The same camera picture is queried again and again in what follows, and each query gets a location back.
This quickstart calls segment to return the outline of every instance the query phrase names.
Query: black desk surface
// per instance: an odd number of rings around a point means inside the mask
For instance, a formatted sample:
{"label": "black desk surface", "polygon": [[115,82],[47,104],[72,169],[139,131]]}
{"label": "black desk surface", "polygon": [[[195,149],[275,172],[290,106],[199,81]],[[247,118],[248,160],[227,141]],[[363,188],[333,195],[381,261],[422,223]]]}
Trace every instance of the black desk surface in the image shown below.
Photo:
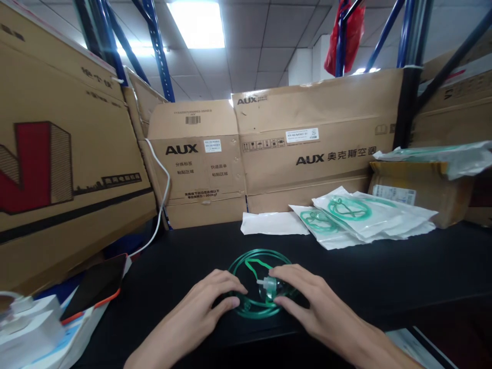
{"label": "black desk surface", "polygon": [[[492,232],[470,223],[327,251],[312,236],[244,236],[241,222],[166,232],[126,275],[75,367],[122,367],[160,320],[213,269],[252,249],[281,252],[322,276],[357,314],[384,330],[422,316],[475,309],[492,297]],[[301,330],[285,311],[264,320],[227,313],[204,347]]]}

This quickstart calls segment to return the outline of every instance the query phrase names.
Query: white wall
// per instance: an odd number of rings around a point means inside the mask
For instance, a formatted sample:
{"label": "white wall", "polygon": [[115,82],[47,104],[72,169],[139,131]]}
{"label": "white wall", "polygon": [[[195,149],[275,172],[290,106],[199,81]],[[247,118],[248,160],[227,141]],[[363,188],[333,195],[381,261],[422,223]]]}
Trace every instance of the white wall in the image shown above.
{"label": "white wall", "polygon": [[321,35],[312,49],[297,49],[288,66],[289,86],[334,78],[324,70],[330,35]]}
{"label": "white wall", "polygon": [[311,49],[296,49],[288,66],[289,86],[304,85],[312,82],[312,58]]}

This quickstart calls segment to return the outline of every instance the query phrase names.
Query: right hand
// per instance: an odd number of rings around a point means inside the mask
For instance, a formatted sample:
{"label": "right hand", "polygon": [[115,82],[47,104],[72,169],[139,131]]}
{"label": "right hand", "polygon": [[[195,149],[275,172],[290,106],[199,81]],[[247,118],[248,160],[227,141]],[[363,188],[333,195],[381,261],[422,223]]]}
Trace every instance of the right hand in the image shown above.
{"label": "right hand", "polygon": [[295,287],[311,307],[300,307],[285,296],[275,298],[274,302],[297,318],[309,335],[355,366],[422,368],[394,346],[381,330],[355,314],[323,278],[297,264],[277,266],[270,269],[269,275]]}

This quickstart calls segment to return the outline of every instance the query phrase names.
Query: barcode label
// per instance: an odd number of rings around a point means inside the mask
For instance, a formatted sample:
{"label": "barcode label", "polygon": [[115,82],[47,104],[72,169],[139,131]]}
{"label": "barcode label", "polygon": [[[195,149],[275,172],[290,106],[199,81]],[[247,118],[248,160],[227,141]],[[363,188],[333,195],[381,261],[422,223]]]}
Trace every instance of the barcode label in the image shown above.
{"label": "barcode label", "polygon": [[414,205],[417,191],[377,184],[373,187],[373,195],[408,205]]}
{"label": "barcode label", "polygon": [[319,132],[317,128],[309,128],[306,130],[297,131],[287,131],[285,133],[285,138],[287,143],[300,142],[300,141],[310,141],[319,139]]}
{"label": "barcode label", "polygon": [[192,117],[186,117],[186,124],[198,124],[201,123],[201,116],[195,115]]}
{"label": "barcode label", "polygon": [[222,151],[220,140],[203,140],[203,144],[205,145],[206,153]]}

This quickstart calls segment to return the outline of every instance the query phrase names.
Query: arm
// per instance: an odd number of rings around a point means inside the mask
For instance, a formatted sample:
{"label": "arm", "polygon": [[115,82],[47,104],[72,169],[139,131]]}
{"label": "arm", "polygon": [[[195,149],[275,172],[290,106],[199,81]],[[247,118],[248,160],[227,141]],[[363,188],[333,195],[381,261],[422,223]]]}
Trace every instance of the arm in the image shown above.
{"label": "arm", "polygon": [[214,270],[188,292],[125,363],[124,369],[168,369],[197,348],[214,330],[220,317],[239,305],[237,297],[215,299],[229,291],[248,293],[237,277]]}
{"label": "arm", "polygon": [[376,327],[355,314],[332,291],[323,278],[300,265],[283,265],[270,270],[298,289],[310,302],[304,309],[288,297],[275,303],[297,318],[306,331],[345,360],[360,369],[421,369],[416,361],[396,347]]}

